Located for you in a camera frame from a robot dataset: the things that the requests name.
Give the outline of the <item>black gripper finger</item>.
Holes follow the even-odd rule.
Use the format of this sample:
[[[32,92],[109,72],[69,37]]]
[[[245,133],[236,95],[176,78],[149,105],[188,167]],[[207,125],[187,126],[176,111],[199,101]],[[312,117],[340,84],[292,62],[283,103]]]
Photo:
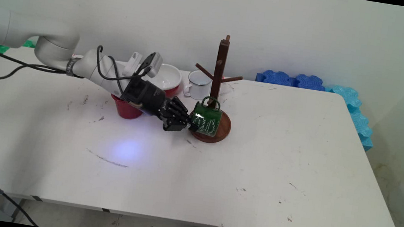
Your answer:
[[[163,130],[164,131],[178,131],[182,129],[191,130],[196,132],[199,126],[194,123],[191,116],[174,115],[171,113],[163,114]]]
[[[188,110],[177,96],[167,98],[164,119],[190,123]]]

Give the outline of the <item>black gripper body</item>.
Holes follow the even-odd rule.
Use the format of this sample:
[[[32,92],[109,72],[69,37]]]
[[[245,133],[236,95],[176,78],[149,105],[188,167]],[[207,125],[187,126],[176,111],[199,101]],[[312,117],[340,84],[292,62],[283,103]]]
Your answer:
[[[168,111],[170,99],[159,87],[141,78],[133,78],[123,91],[124,100],[139,106],[139,109],[147,115],[153,115],[159,119],[171,118]]]

